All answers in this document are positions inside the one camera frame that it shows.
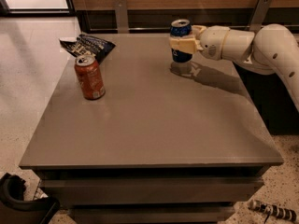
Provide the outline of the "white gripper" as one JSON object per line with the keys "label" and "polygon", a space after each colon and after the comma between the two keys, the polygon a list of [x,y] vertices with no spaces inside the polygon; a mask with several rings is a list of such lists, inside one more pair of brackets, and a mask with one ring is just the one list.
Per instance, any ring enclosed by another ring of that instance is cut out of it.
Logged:
{"label": "white gripper", "polygon": [[193,25],[192,35],[187,38],[169,38],[170,47],[184,53],[194,54],[199,51],[205,58],[222,60],[223,46],[230,28],[224,26]]}

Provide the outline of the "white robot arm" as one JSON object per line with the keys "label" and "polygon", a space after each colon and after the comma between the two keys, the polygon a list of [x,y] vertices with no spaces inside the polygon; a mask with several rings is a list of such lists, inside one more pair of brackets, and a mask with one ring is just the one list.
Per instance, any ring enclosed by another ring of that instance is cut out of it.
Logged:
{"label": "white robot arm", "polygon": [[189,35],[171,35],[169,42],[174,50],[231,61],[260,75],[277,74],[299,110],[299,46],[286,27],[270,24],[254,33],[194,25]]}

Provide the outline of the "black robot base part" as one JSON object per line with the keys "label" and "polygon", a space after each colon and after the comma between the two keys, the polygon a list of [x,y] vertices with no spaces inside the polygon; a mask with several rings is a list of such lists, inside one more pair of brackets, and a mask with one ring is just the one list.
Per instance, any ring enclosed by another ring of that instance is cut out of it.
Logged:
{"label": "black robot base part", "polygon": [[52,197],[24,200],[25,181],[5,173],[0,178],[0,224],[49,224],[60,209]]}

